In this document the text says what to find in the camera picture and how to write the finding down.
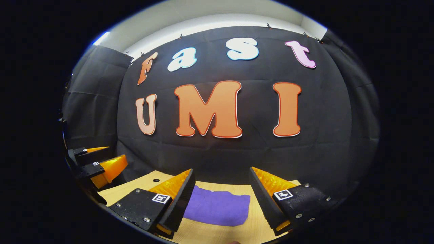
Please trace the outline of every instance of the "black curtain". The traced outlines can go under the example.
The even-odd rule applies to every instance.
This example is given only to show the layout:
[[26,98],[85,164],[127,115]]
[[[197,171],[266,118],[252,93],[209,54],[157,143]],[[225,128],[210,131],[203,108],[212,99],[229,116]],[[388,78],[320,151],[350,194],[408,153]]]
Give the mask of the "black curtain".
[[330,30],[322,42],[348,90],[352,115],[348,184],[354,186],[367,172],[377,149],[380,138],[379,99],[365,66],[349,46]]
[[117,142],[118,98],[132,58],[103,46],[90,46],[74,67],[63,98],[68,149]]

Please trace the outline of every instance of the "letter m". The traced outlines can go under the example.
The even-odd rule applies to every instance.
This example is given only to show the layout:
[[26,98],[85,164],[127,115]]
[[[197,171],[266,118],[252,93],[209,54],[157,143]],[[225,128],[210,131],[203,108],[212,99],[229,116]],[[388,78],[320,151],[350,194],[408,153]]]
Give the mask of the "letter m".
[[238,127],[237,95],[241,90],[241,83],[225,80],[217,83],[205,103],[194,85],[184,85],[175,89],[179,99],[179,127],[176,133],[181,136],[194,135],[194,128],[190,125],[193,119],[201,135],[206,135],[211,121],[215,116],[215,127],[211,133],[215,137],[237,138],[243,134]]

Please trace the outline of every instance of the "white wall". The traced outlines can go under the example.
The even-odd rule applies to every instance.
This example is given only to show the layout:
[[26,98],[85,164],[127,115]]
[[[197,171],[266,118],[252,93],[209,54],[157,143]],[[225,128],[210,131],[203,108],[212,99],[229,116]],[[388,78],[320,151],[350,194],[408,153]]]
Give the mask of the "white wall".
[[[123,53],[128,52],[128,55],[133,57],[133,61],[139,58],[141,53],[147,53],[154,48],[161,46],[165,43],[173,41],[179,38],[182,33],[183,36],[187,36],[193,33],[197,33],[204,30],[230,27],[230,26],[262,26],[266,27],[269,24],[272,28],[290,30],[303,34],[307,30],[299,25],[286,22],[284,20],[278,20],[266,16],[253,15],[253,14],[243,14],[243,13],[225,13],[225,14],[214,14],[203,16],[199,18],[194,18],[186,20],[164,29],[156,31],[147,37],[141,39],[140,41],[133,44],[131,47],[127,48]],[[308,27],[312,33],[318,33],[323,31],[322,28],[314,26],[316,22],[306,20],[305,26]]]
[[306,30],[308,36],[316,37],[320,40],[327,31],[327,28],[307,16],[303,16],[301,27]]
[[167,0],[131,15],[108,29],[103,46],[123,51],[146,36],[182,21],[222,13],[270,16],[301,25],[303,15],[271,0]]

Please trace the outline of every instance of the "ceiling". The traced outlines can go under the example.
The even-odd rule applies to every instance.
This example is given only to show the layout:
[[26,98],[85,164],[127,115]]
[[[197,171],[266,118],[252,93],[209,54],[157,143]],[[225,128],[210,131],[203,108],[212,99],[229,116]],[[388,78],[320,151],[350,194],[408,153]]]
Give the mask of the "ceiling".
[[303,15],[270,0],[167,0],[142,10],[110,30],[103,46],[123,52],[144,37],[179,22],[213,14],[249,13],[301,26]]

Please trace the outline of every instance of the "orange letter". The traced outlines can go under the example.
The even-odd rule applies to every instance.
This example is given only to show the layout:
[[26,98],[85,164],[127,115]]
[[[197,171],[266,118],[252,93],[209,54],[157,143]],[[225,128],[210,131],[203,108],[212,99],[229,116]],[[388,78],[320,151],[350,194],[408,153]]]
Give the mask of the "orange letter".
[[300,133],[297,124],[297,103],[301,87],[289,82],[278,82],[273,90],[279,94],[279,123],[274,127],[275,136],[294,136]]
[[137,85],[142,84],[146,77],[148,76],[146,72],[149,72],[152,66],[152,60],[155,59],[158,55],[158,52],[153,53],[149,58],[147,58],[143,63],[141,64],[141,71],[140,71],[140,77],[137,81]]
[[179,127],[176,133],[181,136],[194,135],[190,126],[190,116],[201,135],[206,135],[211,120],[216,116],[216,125],[211,130],[215,137],[237,138],[243,134],[238,127],[237,95],[241,83],[225,80],[217,83],[205,103],[194,85],[184,85],[175,89],[179,99]]
[[136,100],[138,126],[141,132],[147,135],[152,135],[155,131],[155,100],[157,100],[156,94],[151,94],[146,98],[149,110],[149,125],[145,124],[143,120],[143,104],[145,100],[143,98]]

